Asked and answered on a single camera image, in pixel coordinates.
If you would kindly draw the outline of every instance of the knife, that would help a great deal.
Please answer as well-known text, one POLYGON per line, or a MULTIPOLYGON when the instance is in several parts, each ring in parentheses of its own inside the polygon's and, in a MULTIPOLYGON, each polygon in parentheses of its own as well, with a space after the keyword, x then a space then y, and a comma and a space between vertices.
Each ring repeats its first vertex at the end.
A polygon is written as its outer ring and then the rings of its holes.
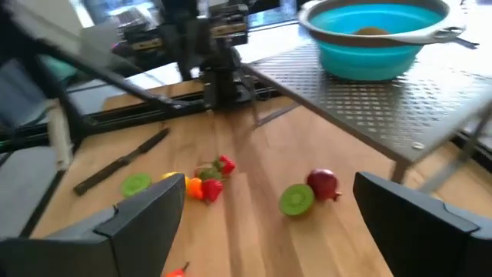
POLYGON ((165 138, 168 133, 169 128, 160 131, 157 135, 154 135, 148 141, 138 146, 138 148, 136 148, 130 154, 117 159, 116 161, 101 169, 99 172, 95 173, 93 176, 87 178, 85 181, 74 187, 75 194, 78 196, 84 195, 89 189, 94 188, 98 183, 106 180, 107 177, 113 175, 113 173, 117 172, 119 169, 129 165, 138 156, 145 154, 149 150, 154 148, 154 146, 156 146, 163 138, 165 138))

